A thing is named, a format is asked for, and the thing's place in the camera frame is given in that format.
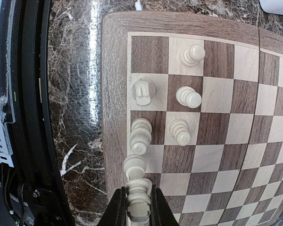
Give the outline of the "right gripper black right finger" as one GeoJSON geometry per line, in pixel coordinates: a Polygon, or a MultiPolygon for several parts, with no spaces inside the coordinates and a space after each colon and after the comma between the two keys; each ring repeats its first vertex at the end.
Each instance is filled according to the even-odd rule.
{"type": "Polygon", "coordinates": [[[150,226],[179,226],[162,191],[156,185],[151,189],[150,226]]]}

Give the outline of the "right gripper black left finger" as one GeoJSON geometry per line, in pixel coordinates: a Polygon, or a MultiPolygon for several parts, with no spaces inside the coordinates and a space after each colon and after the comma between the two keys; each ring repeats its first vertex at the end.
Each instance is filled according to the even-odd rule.
{"type": "Polygon", "coordinates": [[[126,193],[125,187],[116,189],[98,226],[126,225],[126,193]]]}

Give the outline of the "white chess piece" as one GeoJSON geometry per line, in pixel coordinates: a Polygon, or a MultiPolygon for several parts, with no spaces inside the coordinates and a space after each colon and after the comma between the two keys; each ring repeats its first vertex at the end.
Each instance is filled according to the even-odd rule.
{"type": "Polygon", "coordinates": [[[152,125],[145,118],[136,119],[131,126],[130,148],[134,154],[143,155],[152,141],[152,125]]]}
{"type": "Polygon", "coordinates": [[[128,181],[143,178],[147,165],[145,159],[139,155],[131,154],[123,162],[123,170],[128,181]]]}

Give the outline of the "wooden chess board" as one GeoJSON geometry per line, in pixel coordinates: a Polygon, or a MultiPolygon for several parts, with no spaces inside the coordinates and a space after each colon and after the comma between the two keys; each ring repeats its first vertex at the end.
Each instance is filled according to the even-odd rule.
{"type": "Polygon", "coordinates": [[[283,210],[283,36],[249,24],[178,12],[116,12],[102,21],[102,136],[108,198],[126,185],[132,123],[145,118],[152,141],[143,178],[161,189],[181,226],[270,226],[283,210]],[[201,45],[196,66],[179,60],[201,45]],[[154,82],[148,106],[132,85],[154,82]],[[202,97],[191,109],[180,87],[202,97]],[[179,146],[175,119],[191,135],[179,146]]]}

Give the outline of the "white plastic divided tray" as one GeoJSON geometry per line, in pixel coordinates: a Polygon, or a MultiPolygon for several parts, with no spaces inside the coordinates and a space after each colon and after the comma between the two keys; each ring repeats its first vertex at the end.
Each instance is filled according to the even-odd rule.
{"type": "Polygon", "coordinates": [[[264,12],[283,16],[283,0],[259,0],[264,12]]]}

